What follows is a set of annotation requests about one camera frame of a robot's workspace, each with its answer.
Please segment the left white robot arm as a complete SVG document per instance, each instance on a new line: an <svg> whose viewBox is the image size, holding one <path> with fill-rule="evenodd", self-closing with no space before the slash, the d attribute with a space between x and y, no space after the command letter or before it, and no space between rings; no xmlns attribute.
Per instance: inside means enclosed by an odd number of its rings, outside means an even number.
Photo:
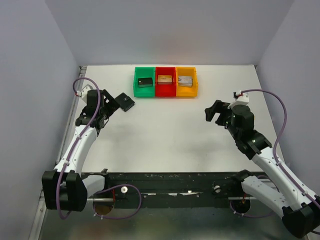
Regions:
<svg viewBox="0 0 320 240"><path fill-rule="evenodd" d="M105 121L120 105L105 89L82 90L82 98L86 106L75 121L73 138L66 153L54 169L45 171L41 178L45 205L49 210L81 212L88 197L97 194L104 198L111 191L111 185L101 175L82 178L82 169Z"/></svg>

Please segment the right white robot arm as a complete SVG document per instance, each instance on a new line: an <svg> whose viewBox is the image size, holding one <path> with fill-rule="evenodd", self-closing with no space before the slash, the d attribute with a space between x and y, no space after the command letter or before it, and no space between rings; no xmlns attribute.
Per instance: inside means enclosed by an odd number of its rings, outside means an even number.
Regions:
<svg viewBox="0 0 320 240"><path fill-rule="evenodd" d="M268 139L255 130L255 116L245 104L232 105L216 100L204 110L205 120L229 131L238 150L259 166L277 187L276 190L249 174L230 183L230 191L249 194L269 207L296 238L303 238L320 225L320 197L307 187L274 153Z"/></svg>

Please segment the black leather card holder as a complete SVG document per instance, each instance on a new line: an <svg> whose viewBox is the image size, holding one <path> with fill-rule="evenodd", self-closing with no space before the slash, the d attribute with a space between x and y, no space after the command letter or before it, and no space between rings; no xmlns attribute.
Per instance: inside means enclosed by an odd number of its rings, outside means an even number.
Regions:
<svg viewBox="0 0 320 240"><path fill-rule="evenodd" d="M119 104L119 107L124 111L127 112L129 109L131 109L134 105L135 102L134 100L131 99L127 94L122 92L119 94L116 98L115 101Z"/></svg>

